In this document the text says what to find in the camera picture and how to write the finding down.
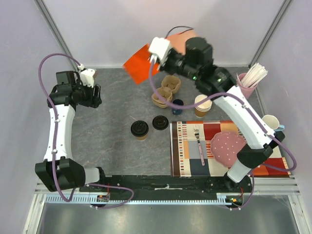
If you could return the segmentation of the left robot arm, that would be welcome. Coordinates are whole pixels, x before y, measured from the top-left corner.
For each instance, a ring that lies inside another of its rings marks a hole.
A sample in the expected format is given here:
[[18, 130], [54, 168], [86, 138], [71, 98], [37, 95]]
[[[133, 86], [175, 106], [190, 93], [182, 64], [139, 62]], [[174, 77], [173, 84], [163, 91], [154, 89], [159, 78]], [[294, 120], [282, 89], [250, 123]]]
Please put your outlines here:
[[95, 69], [81, 72], [57, 72], [57, 84], [53, 87], [48, 104], [50, 135], [43, 162], [35, 165], [35, 173], [46, 188], [55, 192], [81, 188], [85, 184], [97, 192], [105, 190], [107, 180], [101, 167], [85, 169], [73, 160], [71, 134], [78, 105], [97, 108], [101, 105], [101, 86], [95, 83]]

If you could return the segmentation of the orange paper bag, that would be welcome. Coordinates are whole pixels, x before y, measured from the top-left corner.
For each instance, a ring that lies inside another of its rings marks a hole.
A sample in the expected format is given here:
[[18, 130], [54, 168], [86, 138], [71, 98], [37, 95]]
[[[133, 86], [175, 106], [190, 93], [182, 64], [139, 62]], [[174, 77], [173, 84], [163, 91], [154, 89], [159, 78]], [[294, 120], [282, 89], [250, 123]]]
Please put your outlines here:
[[[185, 42], [189, 38], [197, 37], [194, 28], [187, 28], [182, 32], [172, 34], [167, 39], [171, 45], [181, 54], [185, 54]], [[145, 44], [135, 52], [123, 65], [124, 70], [129, 74], [136, 85], [141, 84], [148, 79], [150, 69], [150, 53], [148, 52], [149, 44]]]

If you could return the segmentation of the black plastic coffee lid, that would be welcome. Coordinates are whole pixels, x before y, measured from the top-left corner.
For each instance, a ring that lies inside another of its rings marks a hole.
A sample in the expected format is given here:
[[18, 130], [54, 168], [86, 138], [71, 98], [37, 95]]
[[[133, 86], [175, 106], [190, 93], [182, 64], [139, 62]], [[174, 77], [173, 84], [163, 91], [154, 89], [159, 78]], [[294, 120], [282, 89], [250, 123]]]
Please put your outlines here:
[[137, 120], [131, 125], [131, 133], [135, 137], [143, 137], [149, 132], [148, 124], [143, 120]]

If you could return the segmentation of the single brown paper cup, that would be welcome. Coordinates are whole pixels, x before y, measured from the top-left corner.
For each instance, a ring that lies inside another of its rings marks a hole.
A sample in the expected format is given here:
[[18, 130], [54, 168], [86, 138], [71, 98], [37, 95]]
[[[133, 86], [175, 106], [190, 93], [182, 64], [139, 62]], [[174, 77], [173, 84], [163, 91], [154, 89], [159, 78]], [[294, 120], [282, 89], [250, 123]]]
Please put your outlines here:
[[148, 136], [148, 133], [146, 133], [146, 134], [143, 135], [143, 136], [137, 136], [136, 139], [137, 139], [137, 140], [140, 140], [140, 141], [143, 141], [143, 140], [146, 139], [147, 136]]

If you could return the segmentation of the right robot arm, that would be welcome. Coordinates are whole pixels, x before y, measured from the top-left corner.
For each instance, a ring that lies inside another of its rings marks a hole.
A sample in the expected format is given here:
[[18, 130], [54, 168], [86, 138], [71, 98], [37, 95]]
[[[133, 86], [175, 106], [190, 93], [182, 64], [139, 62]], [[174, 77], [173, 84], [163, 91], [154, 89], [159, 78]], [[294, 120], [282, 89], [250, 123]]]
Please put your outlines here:
[[241, 186], [249, 171], [264, 163], [273, 149], [285, 139], [258, 116], [250, 106], [234, 77], [227, 69], [214, 65], [213, 47], [202, 37], [189, 38], [185, 53], [179, 53], [166, 38], [155, 37], [149, 46], [151, 64], [170, 75], [194, 80], [197, 90], [221, 108], [236, 124], [247, 144], [238, 152], [238, 160], [226, 173], [223, 186], [229, 192]]

